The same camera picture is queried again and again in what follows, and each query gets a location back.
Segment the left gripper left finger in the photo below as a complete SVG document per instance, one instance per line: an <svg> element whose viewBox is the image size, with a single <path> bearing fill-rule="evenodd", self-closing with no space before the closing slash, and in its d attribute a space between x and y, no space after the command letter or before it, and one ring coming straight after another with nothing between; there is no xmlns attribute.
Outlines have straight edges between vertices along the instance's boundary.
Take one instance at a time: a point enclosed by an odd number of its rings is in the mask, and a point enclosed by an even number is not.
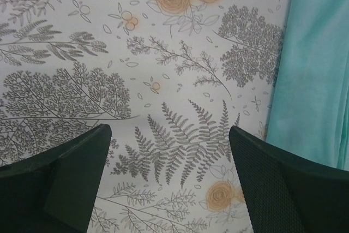
<svg viewBox="0 0 349 233"><path fill-rule="evenodd" d="M1 232L86 232L111 136L101 124L1 167Z"/></svg>

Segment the teal t shirt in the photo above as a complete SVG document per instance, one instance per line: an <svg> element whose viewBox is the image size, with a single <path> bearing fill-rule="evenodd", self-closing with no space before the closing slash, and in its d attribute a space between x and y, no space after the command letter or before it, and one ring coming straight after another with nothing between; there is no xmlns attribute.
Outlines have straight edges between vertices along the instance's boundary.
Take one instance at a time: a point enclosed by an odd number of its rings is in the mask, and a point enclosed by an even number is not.
<svg viewBox="0 0 349 233"><path fill-rule="evenodd" d="M348 169L348 0L291 0L267 142Z"/></svg>

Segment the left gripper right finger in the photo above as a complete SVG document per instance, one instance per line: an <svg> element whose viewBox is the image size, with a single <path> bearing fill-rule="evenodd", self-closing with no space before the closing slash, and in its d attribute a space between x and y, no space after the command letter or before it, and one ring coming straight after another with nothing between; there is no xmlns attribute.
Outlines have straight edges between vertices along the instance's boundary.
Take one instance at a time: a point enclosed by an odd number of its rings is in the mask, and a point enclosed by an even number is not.
<svg viewBox="0 0 349 233"><path fill-rule="evenodd" d="M238 126L229 141L254 232L348 232L348 171L299 157Z"/></svg>

